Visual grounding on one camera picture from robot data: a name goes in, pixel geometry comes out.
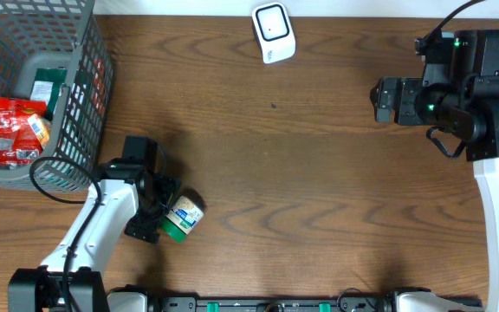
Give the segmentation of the green lidded jar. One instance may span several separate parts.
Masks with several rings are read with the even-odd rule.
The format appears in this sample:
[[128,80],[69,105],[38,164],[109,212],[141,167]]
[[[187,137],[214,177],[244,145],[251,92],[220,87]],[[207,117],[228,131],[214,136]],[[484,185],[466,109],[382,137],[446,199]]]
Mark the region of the green lidded jar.
[[181,196],[160,223],[161,230],[175,242],[182,243],[203,218],[204,210],[186,196]]

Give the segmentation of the red snack bag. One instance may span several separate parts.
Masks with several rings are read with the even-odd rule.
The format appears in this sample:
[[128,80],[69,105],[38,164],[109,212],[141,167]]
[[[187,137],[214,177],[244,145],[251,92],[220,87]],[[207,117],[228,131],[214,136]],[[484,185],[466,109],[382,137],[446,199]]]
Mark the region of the red snack bag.
[[32,163],[49,143],[51,123],[44,101],[0,97],[0,167]]

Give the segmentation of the green white glove pack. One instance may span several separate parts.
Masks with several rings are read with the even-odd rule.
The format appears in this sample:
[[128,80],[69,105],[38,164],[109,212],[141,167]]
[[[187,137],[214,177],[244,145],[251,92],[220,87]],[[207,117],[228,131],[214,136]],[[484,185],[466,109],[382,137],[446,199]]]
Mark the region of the green white glove pack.
[[46,120],[53,120],[56,104],[62,94],[61,86],[65,82],[67,70],[59,68],[38,68],[30,92],[31,101],[43,101],[46,104]]

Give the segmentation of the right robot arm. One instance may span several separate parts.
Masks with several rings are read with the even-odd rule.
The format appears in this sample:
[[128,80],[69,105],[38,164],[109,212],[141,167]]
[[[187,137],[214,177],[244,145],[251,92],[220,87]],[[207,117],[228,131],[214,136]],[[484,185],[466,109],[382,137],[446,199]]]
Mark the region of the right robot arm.
[[499,29],[439,29],[415,41],[419,78],[385,76],[371,89],[374,118],[426,126],[442,154],[473,165],[489,259],[487,311],[499,311]]

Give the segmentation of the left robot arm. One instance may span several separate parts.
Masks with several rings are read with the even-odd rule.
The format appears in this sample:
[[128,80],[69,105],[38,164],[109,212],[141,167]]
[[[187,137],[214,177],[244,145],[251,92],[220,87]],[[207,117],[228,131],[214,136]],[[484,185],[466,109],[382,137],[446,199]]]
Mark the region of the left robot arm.
[[146,160],[113,159],[89,174],[77,218],[55,250],[35,269],[9,281],[10,311],[159,311],[146,289],[107,292],[103,276],[122,234],[155,244],[160,221],[180,183]]

